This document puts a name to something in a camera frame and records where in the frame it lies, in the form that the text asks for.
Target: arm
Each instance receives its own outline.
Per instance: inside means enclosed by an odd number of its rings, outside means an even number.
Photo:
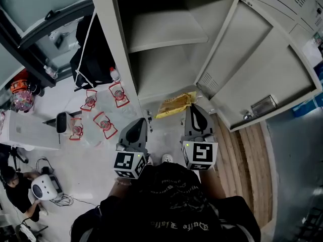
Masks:
[[[24,214],[27,215],[28,218],[31,218],[39,203],[40,200],[35,200],[35,202],[29,207],[29,209]]]
[[[35,178],[39,177],[40,174],[36,173],[36,172],[26,172],[23,173],[24,177],[30,179],[30,180],[34,180]]]
[[[121,177],[117,178],[117,180],[118,181],[115,182],[115,184],[113,185],[108,197],[115,196],[120,199],[123,199],[129,190],[131,180],[128,178],[121,178]]]
[[[200,171],[199,174],[202,190],[210,199],[226,198],[226,193],[223,190],[221,181],[217,177],[213,167],[207,171]]]

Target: shoe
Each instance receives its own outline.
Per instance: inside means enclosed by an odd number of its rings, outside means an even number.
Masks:
[[[164,163],[164,162],[173,163],[174,160],[173,160],[173,157],[171,156],[171,154],[164,154],[162,159],[161,159],[161,162],[162,163]]]
[[[39,206],[39,208],[40,208],[40,213],[42,214],[42,215],[44,215],[44,216],[48,216],[48,212],[47,212],[47,210],[43,207],[43,206],[41,206],[41,205],[38,205]]]
[[[150,156],[148,157],[148,161],[147,161],[146,165],[153,166],[152,158]]]

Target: person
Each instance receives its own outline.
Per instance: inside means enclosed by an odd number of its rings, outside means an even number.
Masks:
[[[33,203],[28,198],[28,192],[31,188],[31,182],[39,177],[38,173],[19,173],[10,166],[1,168],[1,177],[4,181],[5,190],[9,201],[24,213],[32,221],[39,220],[39,212],[48,215],[47,211],[42,207],[40,200]]]
[[[215,170],[191,170],[171,155],[153,166],[151,158],[138,180],[118,177],[99,207],[79,216],[71,242],[114,239],[211,238],[260,241],[260,229],[242,197],[226,198]]]

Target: black shirt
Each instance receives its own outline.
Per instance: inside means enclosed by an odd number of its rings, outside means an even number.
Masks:
[[[6,185],[6,192],[10,202],[22,213],[25,213],[31,206],[28,198],[28,191],[31,188],[31,181],[24,177],[23,173],[17,173],[19,184],[15,188]]]
[[[181,240],[260,241],[260,229],[242,197],[208,199],[200,188],[196,174],[178,164],[145,167],[125,199],[110,196],[101,202],[101,238],[113,231],[140,238],[153,233],[173,239],[180,234]]]

